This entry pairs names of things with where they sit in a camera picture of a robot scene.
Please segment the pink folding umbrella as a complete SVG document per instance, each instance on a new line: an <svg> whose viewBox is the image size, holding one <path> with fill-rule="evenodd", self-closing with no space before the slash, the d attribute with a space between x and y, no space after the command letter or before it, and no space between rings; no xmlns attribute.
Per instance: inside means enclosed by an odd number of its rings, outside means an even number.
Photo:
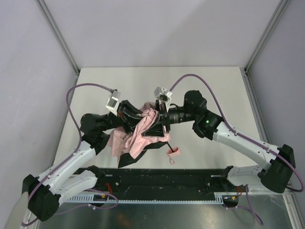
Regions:
<svg viewBox="0 0 305 229"><path fill-rule="evenodd" d="M134 164L141 159L147 150L160 148L171 140L165 127L161 127L161 135L156 136L146 132L157 120L155 102L146 102L141 108L140 114L143 120L140 121L131 134L127 134L122 127L111 131L107 145L111 148L112 156L117 157L117 167L122 168Z"/></svg>

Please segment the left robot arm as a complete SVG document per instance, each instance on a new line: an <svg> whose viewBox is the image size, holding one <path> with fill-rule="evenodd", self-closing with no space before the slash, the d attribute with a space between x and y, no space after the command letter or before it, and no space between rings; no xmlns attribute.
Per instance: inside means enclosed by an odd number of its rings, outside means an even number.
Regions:
<svg viewBox="0 0 305 229"><path fill-rule="evenodd" d="M79 129L80 140L73 151L61 162L39 176L28 175L23 180L22 191L28 192L28 209L40 221L51 218L64 201L62 185L82 164L98 155L107 145L112 154L118 157L118 167L136 163L145 153L138 143L127 146L121 137L135 133L145 112L153 108L150 103L136 109L127 100L119 104L117 114L84 114Z"/></svg>

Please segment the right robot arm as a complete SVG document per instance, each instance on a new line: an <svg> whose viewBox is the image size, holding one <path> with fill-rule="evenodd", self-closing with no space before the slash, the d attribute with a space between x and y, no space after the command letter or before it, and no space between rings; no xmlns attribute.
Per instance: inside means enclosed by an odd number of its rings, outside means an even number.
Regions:
<svg viewBox="0 0 305 229"><path fill-rule="evenodd" d="M157 111L162 114L166 128L172 124L193 122L192 129L200 138L224 144L257 164L248 167L228 166L222 175L231 185L260 185L282 194L295 169L293 149L288 145L272 145L239 131L227 124L223 117L207 109L207 100L197 90L185 93L182 106L171 108L172 93L157 87Z"/></svg>

